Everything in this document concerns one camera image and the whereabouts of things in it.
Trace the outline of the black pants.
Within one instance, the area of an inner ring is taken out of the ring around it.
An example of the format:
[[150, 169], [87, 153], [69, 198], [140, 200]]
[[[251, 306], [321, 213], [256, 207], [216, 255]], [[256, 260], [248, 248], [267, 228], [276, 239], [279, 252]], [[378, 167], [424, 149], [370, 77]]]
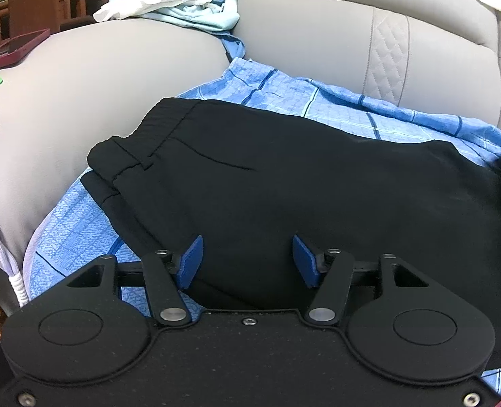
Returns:
[[310, 292], [295, 235], [358, 261], [391, 253], [481, 310], [501, 367], [501, 158], [402, 144], [219, 100], [165, 98], [94, 146], [81, 181], [137, 255], [204, 241], [187, 290], [208, 309], [284, 309]]

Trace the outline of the blue plaid bed sheet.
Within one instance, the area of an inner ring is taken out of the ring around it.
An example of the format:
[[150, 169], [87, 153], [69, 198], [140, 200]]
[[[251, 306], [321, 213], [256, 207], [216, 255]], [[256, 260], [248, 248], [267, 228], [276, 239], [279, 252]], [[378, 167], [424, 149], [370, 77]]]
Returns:
[[[501, 131], [480, 119], [399, 108], [252, 60], [235, 59], [221, 78], [192, 88], [183, 97], [313, 119], [376, 141], [446, 141], [479, 166], [501, 156]], [[100, 254], [113, 254], [121, 263], [137, 260], [81, 181], [75, 180], [27, 246], [23, 276], [30, 297], [40, 296]]]

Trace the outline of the light blue crumpled cloth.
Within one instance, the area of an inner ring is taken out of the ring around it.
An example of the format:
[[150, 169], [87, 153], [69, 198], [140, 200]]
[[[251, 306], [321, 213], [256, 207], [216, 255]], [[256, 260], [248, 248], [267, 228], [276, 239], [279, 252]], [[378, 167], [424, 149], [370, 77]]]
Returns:
[[231, 31], [239, 21], [237, 0], [109, 0], [93, 14], [98, 22], [147, 18], [200, 31]]

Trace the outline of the red phone case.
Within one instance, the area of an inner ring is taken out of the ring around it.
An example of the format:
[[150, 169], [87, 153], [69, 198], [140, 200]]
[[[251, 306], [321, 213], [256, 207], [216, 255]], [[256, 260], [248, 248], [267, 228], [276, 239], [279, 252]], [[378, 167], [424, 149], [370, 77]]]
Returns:
[[17, 65], [35, 47], [50, 37], [50, 29], [33, 31], [0, 43], [0, 69]]

